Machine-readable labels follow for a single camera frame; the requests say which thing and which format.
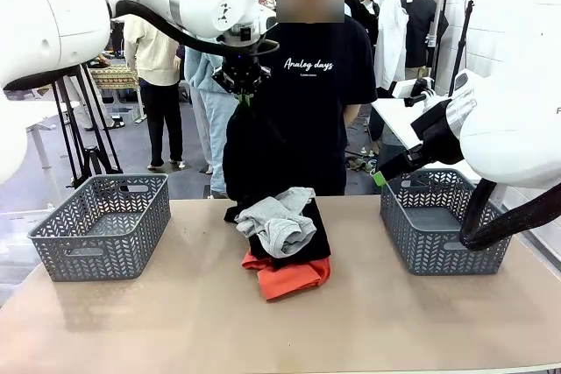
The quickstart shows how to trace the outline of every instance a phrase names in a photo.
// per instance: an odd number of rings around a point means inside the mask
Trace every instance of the black tripod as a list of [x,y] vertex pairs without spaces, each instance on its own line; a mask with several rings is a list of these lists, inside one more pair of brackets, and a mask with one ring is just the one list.
[[[109,155],[107,154],[107,150],[105,149],[105,144],[102,139],[102,135],[100,133],[99,127],[96,121],[96,113],[92,108],[91,101],[89,99],[88,90],[86,89],[86,85],[84,83],[84,78],[82,75],[83,73],[86,75],[86,79],[88,79],[88,85],[90,92],[92,93],[92,97],[94,99],[94,103],[96,104],[97,115],[100,117],[100,121],[103,125],[103,130],[105,131],[105,135],[107,137],[107,141],[111,148],[111,153],[113,154],[113,158],[115,160],[116,166],[112,166],[110,163]],[[101,174],[102,167],[105,173],[107,174],[116,174],[116,173],[123,173],[121,166],[119,165],[119,161],[117,158],[117,154],[115,153],[115,147],[113,146],[113,141],[111,140],[111,136],[109,134],[109,129],[107,128],[107,124],[103,119],[102,108],[99,104],[99,100],[97,99],[97,95],[95,94],[94,84],[91,80],[91,76],[89,75],[88,68],[85,64],[80,66],[70,67],[67,69],[66,76],[75,76],[78,80],[78,84],[80,86],[80,90],[82,91],[85,106],[88,110],[89,116],[91,118],[92,129],[96,136],[97,145],[93,146],[84,146],[82,141],[82,135],[78,129],[78,124],[76,123],[74,110],[72,109],[72,105],[70,99],[68,98],[68,92],[66,86],[64,85],[64,81],[62,78],[57,80],[56,82],[52,83],[53,92],[54,92],[54,100],[56,101],[56,107],[59,111],[59,118],[60,118],[60,127],[62,128],[62,135],[64,137],[64,142],[67,147],[68,152],[68,160],[70,161],[70,167],[72,169],[72,182],[70,186],[73,188],[78,188],[82,185],[84,181],[86,181],[89,177],[91,177],[94,173]],[[67,133],[66,125],[64,124],[64,117],[62,115],[62,109],[60,107],[60,102],[63,101],[67,106],[67,113],[68,113],[68,120],[70,126],[70,136]],[[74,154],[72,151],[72,147],[70,145],[70,137],[72,138],[72,142],[74,144],[75,149],[75,156],[78,162],[78,170],[76,171],[76,165],[74,160]]]

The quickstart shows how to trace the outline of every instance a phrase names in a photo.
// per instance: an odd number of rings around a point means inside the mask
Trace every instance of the black pants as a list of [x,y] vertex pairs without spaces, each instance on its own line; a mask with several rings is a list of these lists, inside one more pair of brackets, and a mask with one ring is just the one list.
[[161,158],[162,138],[164,136],[164,120],[169,136],[169,158],[173,161],[182,161],[183,135],[181,132],[181,112],[179,110],[178,84],[168,87],[159,87],[142,82],[140,94],[146,107],[146,120],[150,143],[152,144],[153,166],[162,166]]

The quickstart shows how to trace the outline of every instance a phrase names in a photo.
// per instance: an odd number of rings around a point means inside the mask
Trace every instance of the basket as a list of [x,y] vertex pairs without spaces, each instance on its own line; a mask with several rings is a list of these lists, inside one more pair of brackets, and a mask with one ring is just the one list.
[[[494,274],[510,238],[469,251],[459,230],[475,187],[455,170],[421,170],[382,188],[380,214],[408,270],[415,275]],[[479,226],[501,214],[488,202]]]
[[97,175],[28,237],[53,281],[134,279],[170,217],[165,174]]

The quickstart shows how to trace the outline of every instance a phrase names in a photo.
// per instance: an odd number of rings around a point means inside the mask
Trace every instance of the t-shirt sleeve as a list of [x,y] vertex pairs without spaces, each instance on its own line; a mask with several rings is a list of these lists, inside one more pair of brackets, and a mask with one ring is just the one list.
[[344,90],[343,105],[368,104],[376,101],[376,80],[370,39],[362,27],[357,27],[352,51],[355,54],[350,85]]

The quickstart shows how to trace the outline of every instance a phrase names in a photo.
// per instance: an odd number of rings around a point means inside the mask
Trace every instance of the red cloth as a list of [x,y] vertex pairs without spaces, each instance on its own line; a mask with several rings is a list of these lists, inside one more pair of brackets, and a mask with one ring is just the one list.
[[331,274],[330,258],[314,260],[305,265],[288,265],[275,270],[270,258],[258,260],[250,251],[245,254],[242,267],[258,270],[259,287],[266,300],[323,285]]

